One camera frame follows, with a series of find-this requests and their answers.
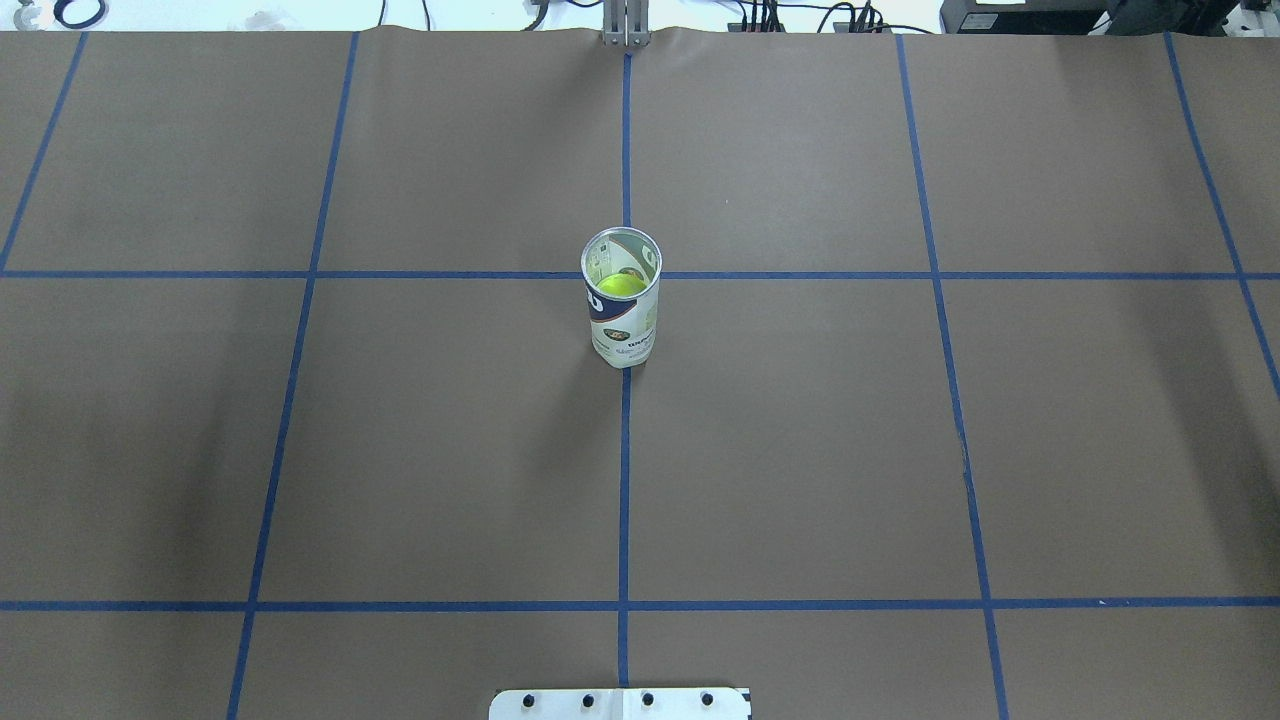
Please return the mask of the yellow tennis ball plain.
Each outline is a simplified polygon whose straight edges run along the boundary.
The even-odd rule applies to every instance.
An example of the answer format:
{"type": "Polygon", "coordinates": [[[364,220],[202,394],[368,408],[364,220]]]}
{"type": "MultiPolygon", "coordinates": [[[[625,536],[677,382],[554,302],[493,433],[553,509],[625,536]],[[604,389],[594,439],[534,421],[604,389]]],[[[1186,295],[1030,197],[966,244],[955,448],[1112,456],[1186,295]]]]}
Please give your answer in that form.
{"type": "Polygon", "coordinates": [[[618,272],[602,278],[596,288],[611,297],[626,299],[643,293],[648,288],[648,282],[643,275],[618,272]]]}

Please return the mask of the clear tennis ball can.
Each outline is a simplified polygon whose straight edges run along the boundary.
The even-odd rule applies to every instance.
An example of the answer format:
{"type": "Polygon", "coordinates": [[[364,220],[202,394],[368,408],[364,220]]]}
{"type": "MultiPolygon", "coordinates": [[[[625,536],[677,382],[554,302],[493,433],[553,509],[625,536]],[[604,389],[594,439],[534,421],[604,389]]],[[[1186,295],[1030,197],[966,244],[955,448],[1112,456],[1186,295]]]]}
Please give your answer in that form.
{"type": "Polygon", "coordinates": [[[631,227],[596,233],[585,245],[580,272],[586,288],[591,346],[613,368],[644,364],[655,343],[663,258],[655,241],[631,227]],[[648,288],[618,299],[600,293],[596,283],[625,272],[643,275],[648,288]]]}

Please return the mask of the black box with label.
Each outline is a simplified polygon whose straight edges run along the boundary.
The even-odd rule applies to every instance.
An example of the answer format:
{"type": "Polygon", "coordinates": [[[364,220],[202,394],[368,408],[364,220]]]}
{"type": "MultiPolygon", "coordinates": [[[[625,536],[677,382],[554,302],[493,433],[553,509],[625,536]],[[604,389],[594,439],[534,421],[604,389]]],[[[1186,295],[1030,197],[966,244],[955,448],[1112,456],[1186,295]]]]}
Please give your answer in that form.
{"type": "Polygon", "coordinates": [[[1088,35],[1107,1],[942,1],[938,18],[948,35],[1088,35]]]}

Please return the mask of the aluminium frame post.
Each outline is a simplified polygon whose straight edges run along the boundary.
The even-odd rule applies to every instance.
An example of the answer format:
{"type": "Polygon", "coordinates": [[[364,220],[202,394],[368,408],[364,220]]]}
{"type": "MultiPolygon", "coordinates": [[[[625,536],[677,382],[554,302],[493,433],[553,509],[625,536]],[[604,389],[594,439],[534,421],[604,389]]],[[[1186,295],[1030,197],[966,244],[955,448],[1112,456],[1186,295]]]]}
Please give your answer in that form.
{"type": "Polygon", "coordinates": [[[602,42],[607,47],[644,47],[652,40],[648,0],[602,1],[602,42]]]}

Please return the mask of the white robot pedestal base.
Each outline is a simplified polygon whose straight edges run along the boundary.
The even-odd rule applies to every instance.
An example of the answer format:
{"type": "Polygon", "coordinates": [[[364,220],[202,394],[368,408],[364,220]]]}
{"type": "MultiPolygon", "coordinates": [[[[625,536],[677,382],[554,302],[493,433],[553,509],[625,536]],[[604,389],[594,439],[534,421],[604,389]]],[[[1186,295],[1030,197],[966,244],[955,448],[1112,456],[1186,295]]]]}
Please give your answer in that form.
{"type": "Polygon", "coordinates": [[[748,689],[732,687],[511,689],[489,719],[751,719],[748,689]]]}

